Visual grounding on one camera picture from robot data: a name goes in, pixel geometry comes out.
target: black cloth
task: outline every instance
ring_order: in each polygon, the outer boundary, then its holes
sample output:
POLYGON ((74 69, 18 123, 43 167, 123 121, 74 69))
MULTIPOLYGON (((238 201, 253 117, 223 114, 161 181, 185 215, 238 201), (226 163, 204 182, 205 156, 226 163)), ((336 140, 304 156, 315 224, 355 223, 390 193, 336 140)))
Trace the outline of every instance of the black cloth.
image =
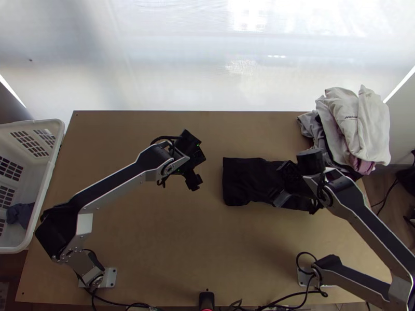
POLYGON ((6 222, 10 224, 19 222, 23 228, 27 229, 34 205, 35 202, 10 206, 6 211, 6 222))
MULTIPOLYGON (((283 161, 262 158, 223 158, 222 188, 226 205, 242 206, 253 202, 273 205, 272 194, 284 190, 282 176, 277 171, 283 161)), ((281 207, 309 211, 310 199, 292 196, 281 207)))

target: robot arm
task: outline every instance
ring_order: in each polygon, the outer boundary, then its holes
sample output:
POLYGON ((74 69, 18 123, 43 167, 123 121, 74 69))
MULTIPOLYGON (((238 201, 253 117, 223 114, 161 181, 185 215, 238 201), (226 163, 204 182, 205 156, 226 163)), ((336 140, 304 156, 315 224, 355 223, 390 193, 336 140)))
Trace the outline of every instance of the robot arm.
POLYGON ((76 193, 67 203, 44 211, 35 235, 49 257, 70 266, 80 280, 80 286, 94 289, 115 285, 115 268, 105 268, 95 253, 83 248, 92 233, 93 215, 102 206, 135 189, 145 181, 163 185, 172 174, 186 178, 192 191, 202 179, 193 169, 205 161, 200 140, 187 130, 179 137, 167 138, 140 152, 137 160, 76 193))
POLYGON ((303 151, 297 155, 297 161, 298 168, 290 161, 280 167, 289 192, 314 200, 311 214, 326 207, 333 215, 347 220, 392 274, 392 283, 388 284, 344 266, 338 256, 328 255, 311 266, 320 285, 340 286, 383 310, 412 310, 412 252, 365 204, 362 192, 350 178, 324 167, 319 150, 303 151))

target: wooden tabletop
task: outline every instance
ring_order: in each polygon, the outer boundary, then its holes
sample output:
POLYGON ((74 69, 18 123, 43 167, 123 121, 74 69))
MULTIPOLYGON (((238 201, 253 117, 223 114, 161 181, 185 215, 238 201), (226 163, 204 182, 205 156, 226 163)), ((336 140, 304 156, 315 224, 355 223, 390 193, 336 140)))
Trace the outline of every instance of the wooden tabletop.
MULTIPOLYGON (((104 266, 118 268, 116 286, 99 295, 124 303, 194 306, 198 293, 209 288, 217 305, 240 298, 243 305, 261 305, 303 290, 295 266, 301 251, 317 258, 336 254, 345 265, 390 281, 377 255, 346 221, 327 210, 309 215, 264 203, 224 204, 222 158, 295 160, 310 146, 300 134, 299 114, 76 111, 43 209, 132 163, 153 138, 186 128, 202 140, 207 159, 196 168, 203 178, 198 191, 189 191, 183 177, 172 176, 165 189, 145 183, 94 215, 84 247, 93 249, 104 266)), ((16 300, 89 304, 77 283, 75 273, 53 263, 34 237, 16 300)), ((328 298, 313 294, 308 302, 361 301, 340 288, 327 292, 328 298)))

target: white backdrop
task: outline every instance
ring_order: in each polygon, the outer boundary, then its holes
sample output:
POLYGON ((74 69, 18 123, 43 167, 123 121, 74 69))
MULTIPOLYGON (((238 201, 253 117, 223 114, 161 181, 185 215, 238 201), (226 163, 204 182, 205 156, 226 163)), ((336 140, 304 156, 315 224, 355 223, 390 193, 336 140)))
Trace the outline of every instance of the white backdrop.
POLYGON ((74 109, 296 110, 385 98, 415 64, 413 0, 0 0, 0 74, 36 119, 74 109))

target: white laundry basket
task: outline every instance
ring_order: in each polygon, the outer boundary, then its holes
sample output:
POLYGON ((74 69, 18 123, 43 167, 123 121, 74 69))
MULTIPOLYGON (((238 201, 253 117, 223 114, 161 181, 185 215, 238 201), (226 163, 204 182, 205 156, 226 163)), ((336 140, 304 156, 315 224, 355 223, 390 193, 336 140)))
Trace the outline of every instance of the white laundry basket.
POLYGON ((22 251, 32 240, 64 129, 58 119, 0 124, 0 253, 22 251), (27 230, 7 224, 10 206, 32 202, 27 230))

